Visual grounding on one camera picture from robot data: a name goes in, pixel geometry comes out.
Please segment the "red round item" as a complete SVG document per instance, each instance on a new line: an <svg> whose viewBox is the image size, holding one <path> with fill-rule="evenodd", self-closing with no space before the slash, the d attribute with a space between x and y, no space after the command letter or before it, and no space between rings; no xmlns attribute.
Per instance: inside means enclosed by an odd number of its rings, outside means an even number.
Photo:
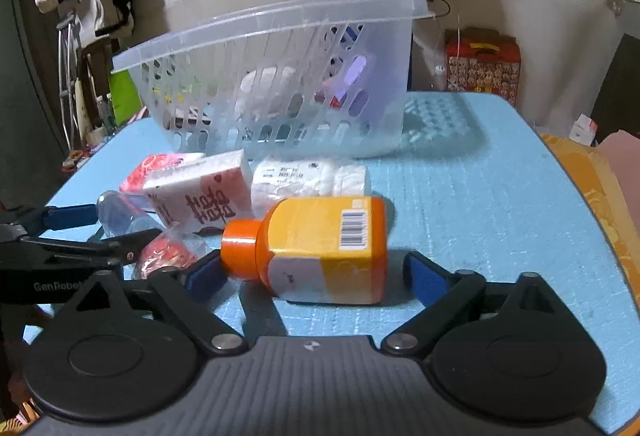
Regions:
<svg viewBox="0 0 640 436"><path fill-rule="evenodd" d="M134 265L134 278L146 280L164 268L189 268L208 253L208 245L197 235L166 230L142 249Z"/></svg>

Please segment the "pink rose tissue pack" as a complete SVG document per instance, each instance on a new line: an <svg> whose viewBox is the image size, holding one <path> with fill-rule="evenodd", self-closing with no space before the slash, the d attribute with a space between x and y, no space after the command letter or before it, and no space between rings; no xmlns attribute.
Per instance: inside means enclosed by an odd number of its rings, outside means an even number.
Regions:
<svg viewBox="0 0 640 436"><path fill-rule="evenodd" d="M119 191L140 193L146 180L157 170L180 166L187 162L195 162L204 156L203 153L168 153L152 154L136 167L119 185Z"/></svg>

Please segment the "white red tissue pack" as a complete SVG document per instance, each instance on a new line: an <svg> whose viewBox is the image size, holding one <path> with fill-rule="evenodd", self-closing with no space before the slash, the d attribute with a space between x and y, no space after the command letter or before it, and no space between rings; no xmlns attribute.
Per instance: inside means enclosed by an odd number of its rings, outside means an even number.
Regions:
<svg viewBox="0 0 640 436"><path fill-rule="evenodd" d="M245 153L236 150L155 170L142 192L165 226L187 233L222 230L253 216L252 178Z"/></svg>

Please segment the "bright green paper bag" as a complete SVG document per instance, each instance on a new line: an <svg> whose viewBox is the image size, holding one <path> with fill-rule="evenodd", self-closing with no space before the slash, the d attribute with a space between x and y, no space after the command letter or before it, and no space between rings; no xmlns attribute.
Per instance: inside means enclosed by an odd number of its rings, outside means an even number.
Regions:
<svg viewBox="0 0 640 436"><path fill-rule="evenodd" d="M129 122L142 109L136 86L126 70L111 73L110 95L117 126Z"/></svg>

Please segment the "orange floral blanket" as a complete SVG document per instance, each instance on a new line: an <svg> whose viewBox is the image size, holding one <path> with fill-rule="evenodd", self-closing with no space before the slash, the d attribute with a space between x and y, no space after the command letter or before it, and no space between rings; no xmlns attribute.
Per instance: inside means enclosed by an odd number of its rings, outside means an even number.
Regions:
<svg viewBox="0 0 640 436"><path fill-rule="evenodd" d="M598 219L639 304L639 234L610 164L596 148L549 133L543 133L541 139Z"/></svg>

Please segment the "small white red box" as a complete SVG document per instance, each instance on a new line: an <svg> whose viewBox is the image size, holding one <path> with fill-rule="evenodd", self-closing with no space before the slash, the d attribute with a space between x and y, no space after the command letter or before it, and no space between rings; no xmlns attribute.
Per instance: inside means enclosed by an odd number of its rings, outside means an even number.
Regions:
<svg viewBox="0 0 640 436"><path fill-rule="evenodd" d="M574 122L568 137L570 140L591 147L598 132L597 123L589 116L580 114Z"/></svg>

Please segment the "pink cloth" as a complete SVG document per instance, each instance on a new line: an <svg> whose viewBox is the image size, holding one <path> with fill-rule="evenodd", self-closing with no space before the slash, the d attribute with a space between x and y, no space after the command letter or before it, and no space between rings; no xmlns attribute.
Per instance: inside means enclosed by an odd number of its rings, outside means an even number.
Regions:
<svg viewBox="0 0 640 436"><path fill-rule="evenodd" d="M616 176L631 218L639 223L640 140L624 130L618 130L608 135L597 150L608 161Z"/></svg>

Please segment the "red patterned gift box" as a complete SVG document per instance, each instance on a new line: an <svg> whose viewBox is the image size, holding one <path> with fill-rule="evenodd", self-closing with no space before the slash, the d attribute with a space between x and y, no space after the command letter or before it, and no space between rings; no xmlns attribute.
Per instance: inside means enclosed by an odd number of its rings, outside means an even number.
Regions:
<svg viewBox="0 0 640 436"><path fill-rule="evenodd" d="M446 89L500 96L512 106L518 99L522 55L514 37L495 29L448 29L445 35Z"/></svg>

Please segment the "clear plastic lattice basket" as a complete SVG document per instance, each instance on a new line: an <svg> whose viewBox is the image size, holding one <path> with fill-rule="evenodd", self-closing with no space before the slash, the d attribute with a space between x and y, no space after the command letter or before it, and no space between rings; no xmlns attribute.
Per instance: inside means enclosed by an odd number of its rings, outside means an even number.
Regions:
<svg viewBox="0 0 640 436"><path fill-rule="evenodd" d="M219 15L115 56L178 152L365 159L404 128L426 0L294 0Z"/></svg>

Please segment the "dark wooden headboard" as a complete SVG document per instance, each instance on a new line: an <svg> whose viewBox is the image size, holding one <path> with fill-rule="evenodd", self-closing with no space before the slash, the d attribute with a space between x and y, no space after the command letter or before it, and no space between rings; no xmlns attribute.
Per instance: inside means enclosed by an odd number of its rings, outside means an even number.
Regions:
<svg viewBox="0 0 640 436"><path fill-rule="evenodd" d="M640 40L623 34L591 112L596 141L611 133L640 133Z"/></svg>

